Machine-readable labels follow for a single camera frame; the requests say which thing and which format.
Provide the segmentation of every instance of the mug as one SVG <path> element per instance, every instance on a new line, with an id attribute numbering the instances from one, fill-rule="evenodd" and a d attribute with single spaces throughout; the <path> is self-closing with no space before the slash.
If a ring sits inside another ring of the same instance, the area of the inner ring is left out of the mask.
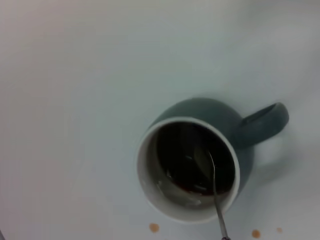
<path id="1" fill-rule="evenodd" d="M 135 167 L 144 196 L 157 211 L 176 222 L 205 223 L 217 218 L 213 196 L 194 195 L 182 190 L 161 169 L 156 148 L 159 130 L 173 123 L 193 123 L 207 128 L 223 141 L 235 169 L 231 190 L 219 196 L 221 210 L 225 213 L 249 177 L 253 146 L 281 132 L 288 121 L 288 110 L 282 103 L 275 103 L 245 118 L 228 105 L 210 98 L 177 103 L 151 124 L 139 144 Z"/>

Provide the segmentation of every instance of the dark liquid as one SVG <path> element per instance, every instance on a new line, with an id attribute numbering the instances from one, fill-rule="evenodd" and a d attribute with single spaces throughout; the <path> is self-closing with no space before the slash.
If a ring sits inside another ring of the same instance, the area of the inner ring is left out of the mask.
<path id="1" fill-rule="evenodd" d="M 164 173 L 180 188 L 202 195 L 213 195 L 213 165 L 210 178 L 195 161 L 195 148 L 209 151 L 215 164 L 215 185 L 219 195 L 230 191 L 235 180 L 235 165 L 226 144 L 209 129 L 177 122 L 164 126 L 157 137 L 157 154 Z"/>

